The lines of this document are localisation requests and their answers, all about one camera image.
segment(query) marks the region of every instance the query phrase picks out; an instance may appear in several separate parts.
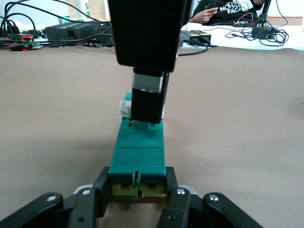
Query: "ribbed surface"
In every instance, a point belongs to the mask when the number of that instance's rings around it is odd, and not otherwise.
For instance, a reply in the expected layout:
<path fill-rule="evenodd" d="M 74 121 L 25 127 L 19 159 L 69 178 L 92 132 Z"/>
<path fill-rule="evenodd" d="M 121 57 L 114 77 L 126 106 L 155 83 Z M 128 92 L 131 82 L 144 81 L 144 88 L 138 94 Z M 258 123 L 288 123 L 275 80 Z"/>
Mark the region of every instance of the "ribbed surface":
<path fill-rule="evenodd" d="M 96 24 L 92 24 L 92 25 L 89 25 L 85 28 L 80 28 L 79 29 L 79 38 L 82 39 L 82 38 L 86 38 L 86 37 L 89 37 L 91 35 L 94 35 L 95 34 L 94 28 L 96 28 L 96 27 L 97 27 Z"/>
<path fill-rule="evenodd" d="M 164 165 L 163 151 L 159 149 L 117 149 L 114 165 Z"/>

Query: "screw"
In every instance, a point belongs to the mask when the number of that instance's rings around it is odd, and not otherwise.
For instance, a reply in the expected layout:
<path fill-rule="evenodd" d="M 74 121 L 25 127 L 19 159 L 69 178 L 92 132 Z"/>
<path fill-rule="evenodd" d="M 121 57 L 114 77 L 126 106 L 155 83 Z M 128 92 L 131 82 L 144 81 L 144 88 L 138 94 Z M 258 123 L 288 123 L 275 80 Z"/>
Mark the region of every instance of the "screw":
<path fill-rule="evenodd" d="M 219 198 L 218 198 L 217 195 L 209 195 L 209 199 L 210 199 L 211 201 L 218 201 L 218 200 L 219 200 Z"/>
<path fill-rule="evenodd" d="M 175 220 L 175 216 L 174 216 L 174 215 L 173 215 L 173 216 L 169 215 L 169 216 L 168 216 L 168 219 L 169 219 L 171 222 L 173 222 L 173 221 Z"/>
<path fill-rule="evenodd" d="M 177 189 L 177 194 L 179 195 L 185 195 L 185 190 L 184 189 Z"/>
<path fill-rule="evenodd" d="M 90 194 L 90 192 L 91 192 L 91 191 L 90 191 L 89 189 L 87 189 L 87 190 L 84 190 L 84 191 L 82 192 L 82 194 L 83 194 L 83 195 L 87 195 L 87 194 Z"/>
<path fill-rule="evenodd" d="M 47 202 L 53 201 L 54 199 L 56 199 L 56 196 L 49 196 Z"/>

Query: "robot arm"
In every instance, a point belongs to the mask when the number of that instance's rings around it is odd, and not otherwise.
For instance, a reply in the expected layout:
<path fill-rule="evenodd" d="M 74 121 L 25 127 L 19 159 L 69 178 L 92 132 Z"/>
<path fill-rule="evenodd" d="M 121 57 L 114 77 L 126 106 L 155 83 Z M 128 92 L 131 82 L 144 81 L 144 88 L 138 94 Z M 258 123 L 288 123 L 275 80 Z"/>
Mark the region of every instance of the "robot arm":
<path fill-rule="evenodd" d="M 192 0 L 109 0 L 118 63 L 133 67 L 131 119 L 158 124 Z"/>

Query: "hand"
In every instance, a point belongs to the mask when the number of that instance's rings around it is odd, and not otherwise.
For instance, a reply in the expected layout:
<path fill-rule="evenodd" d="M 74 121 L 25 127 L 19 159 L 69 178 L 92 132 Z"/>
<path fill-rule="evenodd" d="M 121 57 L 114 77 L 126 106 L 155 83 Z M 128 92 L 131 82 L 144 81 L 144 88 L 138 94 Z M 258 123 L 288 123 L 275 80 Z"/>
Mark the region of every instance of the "hand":
<path fill-rule="evenodd" d="M 218 12 L 218 9 L 219 9 L 218 7 L 214 7 L 211 9 L 206 9 L 204 11 L 201 11 L 193 18 L 191 18 L 189 22 L 204 24 L 208 22 L 210 18 Z"/>

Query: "black power adapter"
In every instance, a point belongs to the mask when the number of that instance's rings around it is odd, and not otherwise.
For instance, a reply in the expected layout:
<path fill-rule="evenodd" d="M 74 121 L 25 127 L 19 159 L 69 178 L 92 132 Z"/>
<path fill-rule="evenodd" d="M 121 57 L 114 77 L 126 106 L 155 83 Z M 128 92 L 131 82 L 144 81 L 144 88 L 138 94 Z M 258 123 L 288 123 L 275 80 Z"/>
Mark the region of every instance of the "black power adapter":
<path fill-rule="evenodd" d="M 201 30 L 181 31 L 180 36 L 189 44 L 211 44 L 211 35 Z"/>

